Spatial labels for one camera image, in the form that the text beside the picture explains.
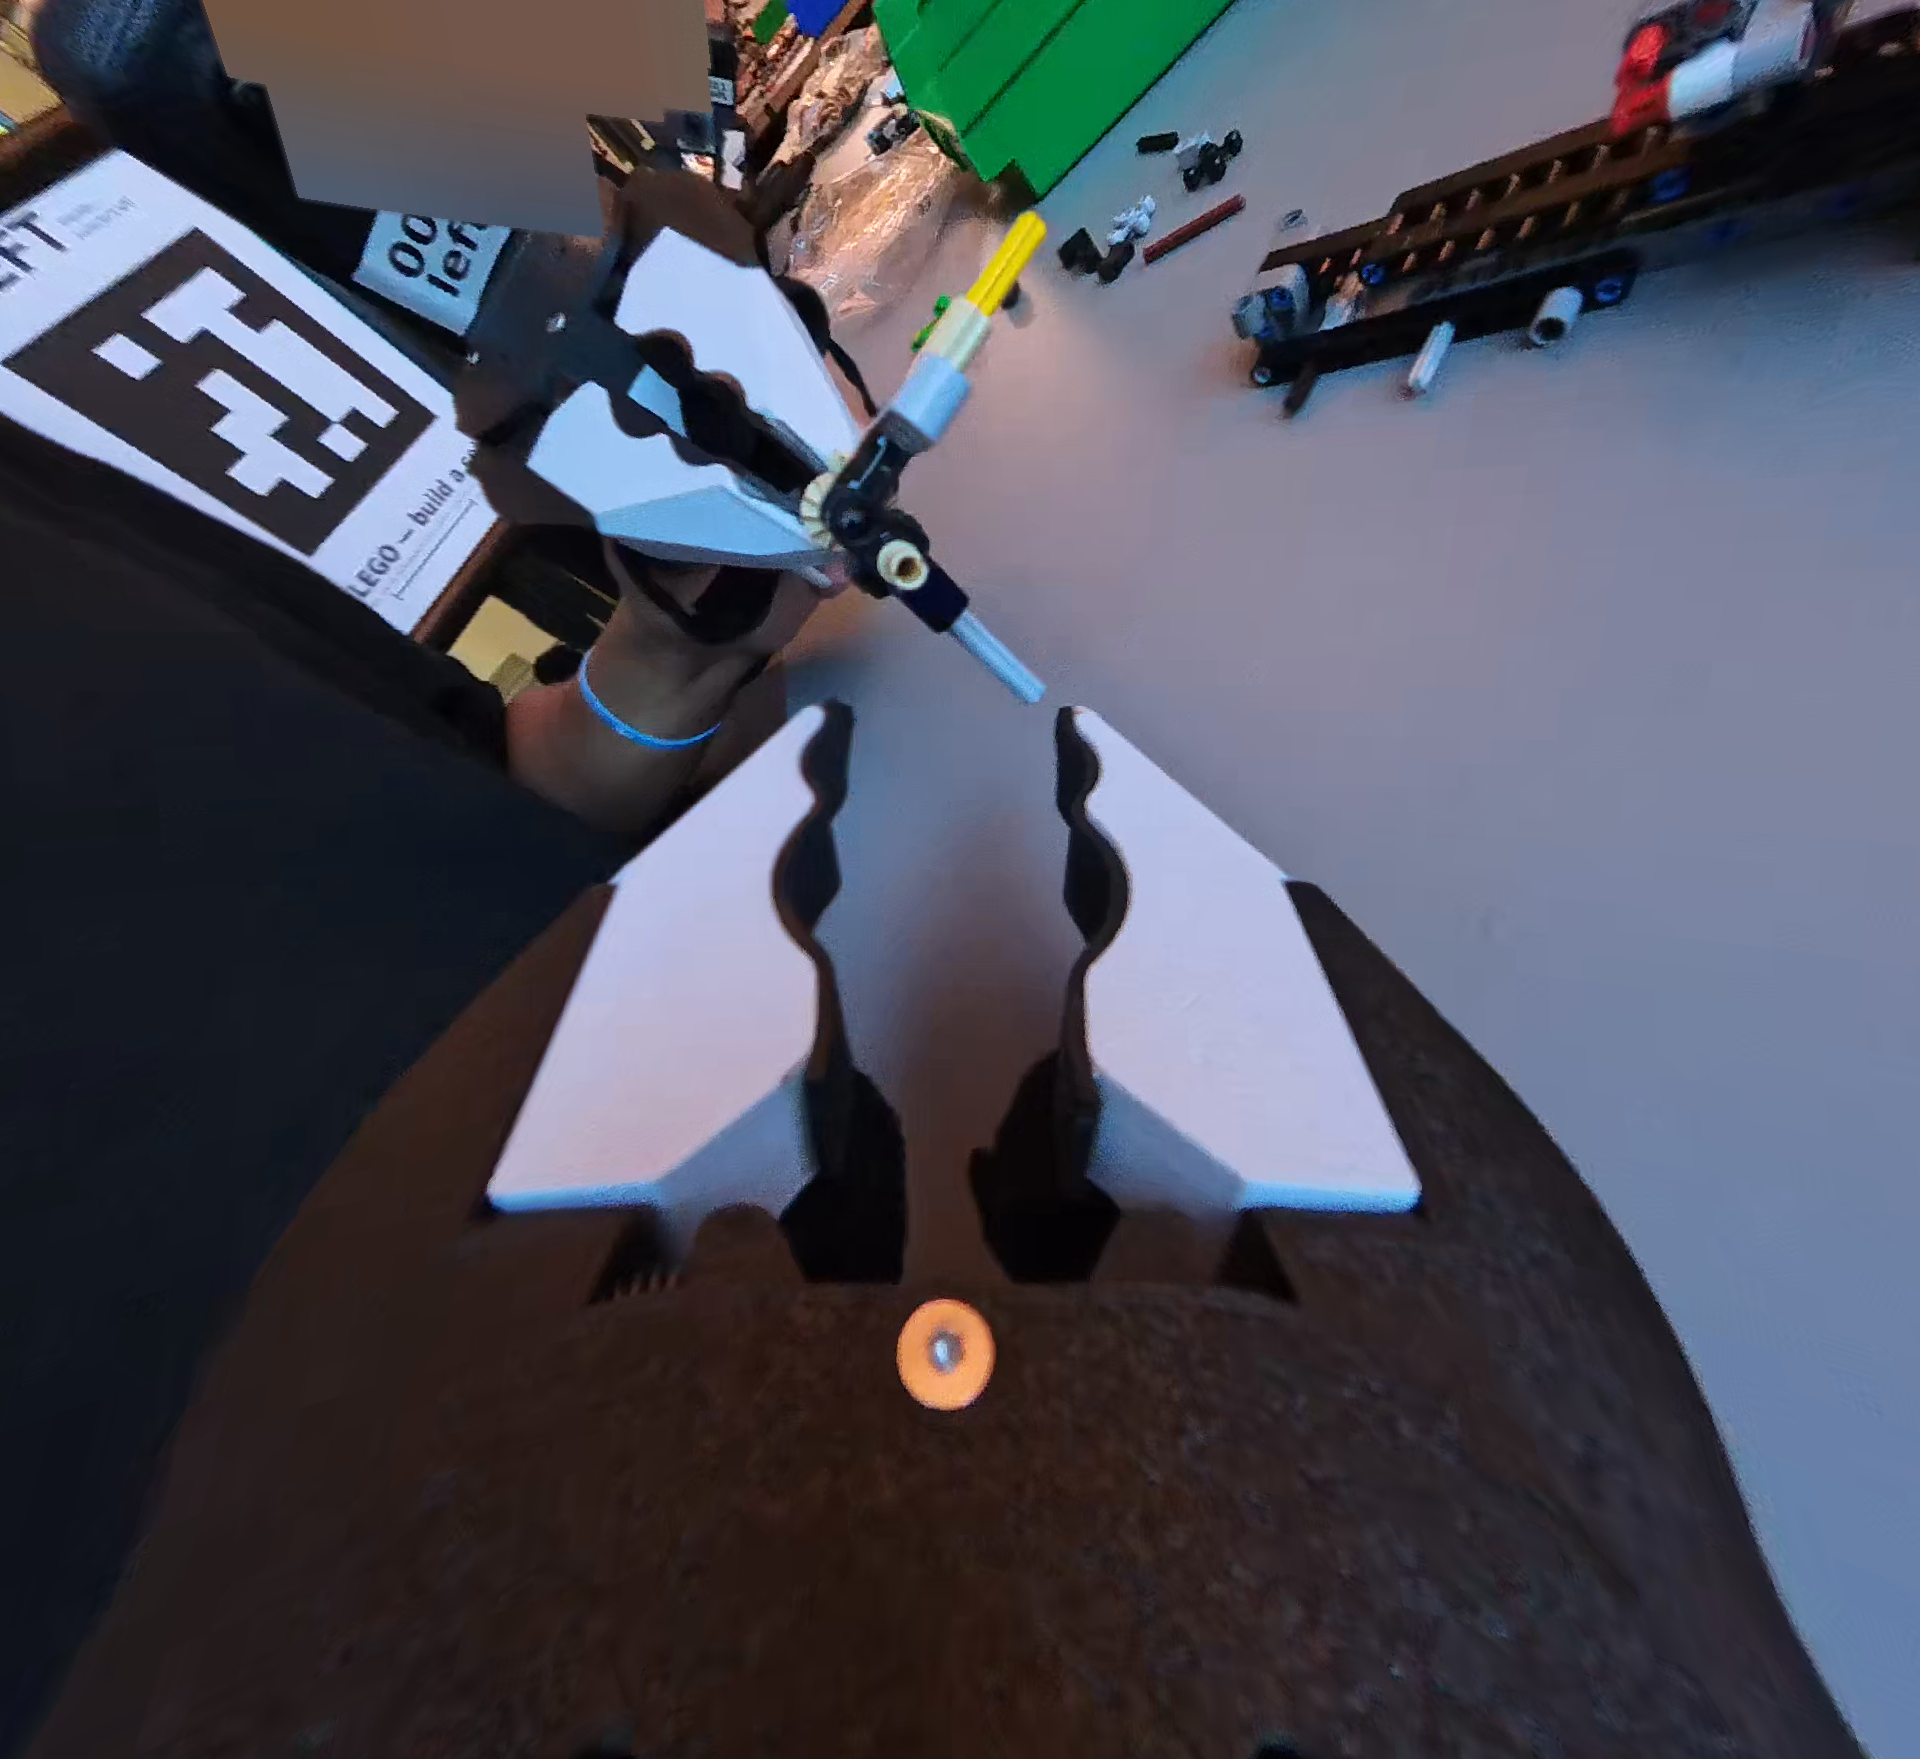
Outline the brown lego axle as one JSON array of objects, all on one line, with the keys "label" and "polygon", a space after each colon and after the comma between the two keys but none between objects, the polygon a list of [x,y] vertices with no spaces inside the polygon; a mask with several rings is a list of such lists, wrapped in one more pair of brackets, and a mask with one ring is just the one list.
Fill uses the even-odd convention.
[{"label": "brown lego axle", "polygon": [[1188,247],[1201,236],[1211,234],[1225,224],[1232,222],[1244,209],[1246,209],[1246,200],[1243,193],[1225,195],[1218,202],[1209,204],[1204,211],[1179,224],[1178,227],[1171,227],[1163,236],[1158,236],[1152,242],[1147,242],[1139,257],[1143,264],[1154,264],[1163,257],[1171,257],[1173,253],[1182,251],[1183,247]]}]

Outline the person's left hand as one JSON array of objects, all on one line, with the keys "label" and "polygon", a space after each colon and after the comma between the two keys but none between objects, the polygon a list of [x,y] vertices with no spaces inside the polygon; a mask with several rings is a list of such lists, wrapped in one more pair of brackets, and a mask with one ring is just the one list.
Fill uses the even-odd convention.
[{"label": "person's left hand", "polygon": [[728,714],[737,689],[782,646],[802,587],[776,570],[666,562],[604,546],[617,599],[591,646],[591,683],[630,722]]}]

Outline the small lego gear assembly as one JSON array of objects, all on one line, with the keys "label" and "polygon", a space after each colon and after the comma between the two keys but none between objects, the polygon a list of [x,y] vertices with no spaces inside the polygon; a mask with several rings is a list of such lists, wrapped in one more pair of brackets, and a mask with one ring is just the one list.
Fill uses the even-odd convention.
[{"label": "small lego gear assembly", "polygon": [[994,638],[967,593],[931,557],[927,532],[900,507],[908,465],[939,444],[961,411],[971,357],[1020,271],[1046,237],[1036,211],[1020,214],[964,297],[952,299],[890,403],[806,488],[799,519],[812,543],[840,561],[848,583],[905,607],[927,632],[957,644],[1022,703],[1039,703],[1043,679]]}]

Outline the lego truck model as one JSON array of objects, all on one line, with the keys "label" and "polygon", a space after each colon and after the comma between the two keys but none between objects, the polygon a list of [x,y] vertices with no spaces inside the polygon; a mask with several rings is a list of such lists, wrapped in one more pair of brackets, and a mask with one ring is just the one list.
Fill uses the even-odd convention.
[{"label": "lego truck model", "polygon": [[1330,373],[1450,347],[1537,350],[1692,257],[1915,211],[1917,0],[1641,0],[1602,118],[1284,244],[1234,306],[1250,383],[1293,418]]}]

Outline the blue wristband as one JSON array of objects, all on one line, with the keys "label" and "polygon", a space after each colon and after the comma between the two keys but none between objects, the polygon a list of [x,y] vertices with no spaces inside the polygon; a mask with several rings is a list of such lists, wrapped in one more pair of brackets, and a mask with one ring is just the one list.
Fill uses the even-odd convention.
[{"label": "blue wristband", "polygon": [[659,734],[645,732],[644,727],[638,727],[630,723],[628,720],[623,720],[597,694],[597,689],[591,683],[591,665],[593,665],[593,653],[587,652],[581,657],[581,663],[574,674],[574,685],[578,687],[581,703],[604,732],[609,732],[611,736],[618,738],[625,745],[645,749],[650,753],[690,753],[690,751],[698,751],[706,746],[723,727],[723,720],[719,720],[692,736],[659,736]]}]

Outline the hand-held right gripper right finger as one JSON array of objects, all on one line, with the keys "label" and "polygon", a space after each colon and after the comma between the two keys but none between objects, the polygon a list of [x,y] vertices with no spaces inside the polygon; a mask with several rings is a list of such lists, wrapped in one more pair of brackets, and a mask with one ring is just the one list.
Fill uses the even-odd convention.
[{"label": "hand-held right gripper right finger", "polygon": [[1078,937],[1052,1046],[971,1150],[1014,1283],[1090,1280],[1165,1224],[1234,1266],[1244,1218],[1411,1218],[1424,1184],[1289,876],[1084,706],[1054,722]]}]

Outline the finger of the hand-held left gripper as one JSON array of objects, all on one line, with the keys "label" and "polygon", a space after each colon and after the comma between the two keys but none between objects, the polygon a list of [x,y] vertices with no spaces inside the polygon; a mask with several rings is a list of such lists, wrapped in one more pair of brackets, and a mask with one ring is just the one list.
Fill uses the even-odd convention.
[{"label": "finger of the hand-held left gripper", "polygon": [[659,229],[623,267],[611,324],[638,340],[674,340],[698,374],[812,453],[842,456],[858,439],[826,355],[756,261]]},{"label": "finger of the hand-held left gripper", "polygon": [[666,562],[756,573],[831,575],[834,561],[802,526],[799,495],[758,477],[753,462],[780,453],[811,484],[844,448],[844,399],[833,381],[802,381],[796,406],[763,409],[734,381],[698,381],[678,394],[679,421],[710,403],[707,434],[745,428],[758,437],[746,460],[706,451],[659,414],[642,428],[617,421],[611,391],[568,388],[556,403],[522,407],[522,465],[576,508],[593,531]]}]

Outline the clear plastic bag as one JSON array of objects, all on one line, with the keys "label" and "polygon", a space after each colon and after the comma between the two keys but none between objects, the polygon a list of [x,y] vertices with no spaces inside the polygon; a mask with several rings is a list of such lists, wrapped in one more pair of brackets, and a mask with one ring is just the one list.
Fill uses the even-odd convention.
[{"label": "clear plastic bag", "polygon": [[933,255],[967,175],[883,71],[814,71],[787,115],[765,188],[796,188],[767,236],[773,267],[836,324],[895,306]]}]

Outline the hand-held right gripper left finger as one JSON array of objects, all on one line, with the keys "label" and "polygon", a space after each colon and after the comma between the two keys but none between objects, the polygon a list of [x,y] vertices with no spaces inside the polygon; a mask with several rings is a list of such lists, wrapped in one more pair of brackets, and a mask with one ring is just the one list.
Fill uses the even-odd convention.
[{"label": "hand-held right gripper left finger", "polygon": [[756,1208],[804,1277],[900,1280],[902,1127],[821,942],[850,732],[846,703],[804,706],[611,882],[494,1213],[638,1213],[682,1263],[707,1218]]}]

